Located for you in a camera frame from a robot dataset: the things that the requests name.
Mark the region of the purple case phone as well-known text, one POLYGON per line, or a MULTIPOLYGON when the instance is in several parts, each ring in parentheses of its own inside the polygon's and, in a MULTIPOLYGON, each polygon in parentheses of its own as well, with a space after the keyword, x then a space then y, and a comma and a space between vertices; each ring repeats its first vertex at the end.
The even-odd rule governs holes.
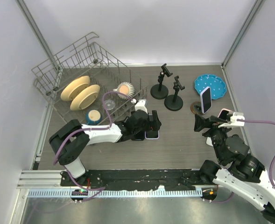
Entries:
POLYGON ((157 140, 159 139, 159 131, 147 131, 145 132, 145 139, 147 140, 157 140))

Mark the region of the black phone stand tall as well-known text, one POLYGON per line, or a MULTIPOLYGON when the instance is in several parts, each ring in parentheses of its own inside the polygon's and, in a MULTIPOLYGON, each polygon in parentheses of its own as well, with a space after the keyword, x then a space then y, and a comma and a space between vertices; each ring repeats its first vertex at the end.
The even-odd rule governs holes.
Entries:
POLYGON ((164 100, 165 107, 170 111, 179 111, 183 107, 183 100, 178 96, 179 91, 185 89, 185 86, 182 86, 179 81, 179 76, 174 77, 174 86, 173 89, 175 93, 173 95, 168 95, 164 100))

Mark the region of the black phone stand short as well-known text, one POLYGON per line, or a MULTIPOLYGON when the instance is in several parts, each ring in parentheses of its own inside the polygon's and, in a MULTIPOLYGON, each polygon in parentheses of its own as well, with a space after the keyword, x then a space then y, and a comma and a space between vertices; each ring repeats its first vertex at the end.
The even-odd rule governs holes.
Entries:
POLYGON ((173 73, 168 70, 166 63, 161 66, 161 69, 162 71, 160 72, 157 80, 158 84, 153 85, 150 90, 151 96, 155 99, 165 99, 168 96, 169 90, 162 83, 165 76, 170 77, 173 75, 173 73))

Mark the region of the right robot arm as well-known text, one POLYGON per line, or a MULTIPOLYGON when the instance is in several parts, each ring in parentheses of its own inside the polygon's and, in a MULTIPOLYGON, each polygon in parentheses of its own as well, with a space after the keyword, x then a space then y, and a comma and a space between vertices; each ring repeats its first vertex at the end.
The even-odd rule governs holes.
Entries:
POLYGON ((199 180, 203 184, 221 185, 250 202, 262 216, 275 224, 275 181, 272 176, 275 156, 269 169, 249 153, 250 147, 238 135, 228 136, 235 127, 252 123, 241 112, 228 111, 226 118, 195 115, 194 131, 207 129, 202 135, 212 141, 217 162, 205 160, 199 180))

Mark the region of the black phone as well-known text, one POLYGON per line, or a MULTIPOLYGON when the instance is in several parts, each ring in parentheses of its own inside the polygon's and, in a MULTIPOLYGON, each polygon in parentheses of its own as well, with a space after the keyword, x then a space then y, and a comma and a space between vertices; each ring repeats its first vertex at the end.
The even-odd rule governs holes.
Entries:
POLYGON ((145 140, 145 132, 139 132, 132 136, 131 140, 143 141, 145 140))

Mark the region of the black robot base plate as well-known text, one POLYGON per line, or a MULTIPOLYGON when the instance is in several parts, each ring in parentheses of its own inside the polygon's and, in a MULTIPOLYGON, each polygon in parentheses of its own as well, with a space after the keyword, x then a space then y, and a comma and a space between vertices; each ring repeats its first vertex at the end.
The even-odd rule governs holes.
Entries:
POLYGON ((193 169, 89 170, 75 181, 91 189, 111 191, 194 190, 196 186, 213 183, 193 169))

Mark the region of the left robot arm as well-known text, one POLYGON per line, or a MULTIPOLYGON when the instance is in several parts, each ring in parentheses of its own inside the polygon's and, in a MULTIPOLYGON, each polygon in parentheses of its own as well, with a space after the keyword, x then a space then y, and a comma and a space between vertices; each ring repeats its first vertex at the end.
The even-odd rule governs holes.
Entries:
POLYGON ((55 153, 53 164, 64 166, 71 175, 71 181, 77 186, 83 186, 87 182, 87 174, 79 156, 86 146, 145 138, 157 139, 161 125, 156 110, 151 114, 138 110, 124 120, 110 125, 89 126, 73 119, 49 139, 55 153))

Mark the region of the pink case phone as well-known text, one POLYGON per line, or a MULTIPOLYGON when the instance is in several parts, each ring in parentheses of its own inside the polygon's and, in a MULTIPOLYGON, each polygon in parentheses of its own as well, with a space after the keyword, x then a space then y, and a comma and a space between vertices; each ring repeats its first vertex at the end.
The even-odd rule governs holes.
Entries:
POLYGON ((230 111, 231 111, 231 110, 229 110, 229 109, 223 108, 223 109, 219 112, 218 118, 223 119, 223 120, 227 120, 227 116, 228 116, 228 113, 229 113, 230 111))

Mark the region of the lavender phone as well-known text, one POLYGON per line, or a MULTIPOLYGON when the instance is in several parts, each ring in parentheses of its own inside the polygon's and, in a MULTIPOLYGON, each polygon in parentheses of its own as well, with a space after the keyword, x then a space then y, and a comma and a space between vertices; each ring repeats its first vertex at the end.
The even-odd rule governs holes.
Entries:
POLYGON ((200 93, 201 100, 201 112, 202 114, 207 113, 212 106, 212 98, 211 98, 211 88, 208 86, 200 93))

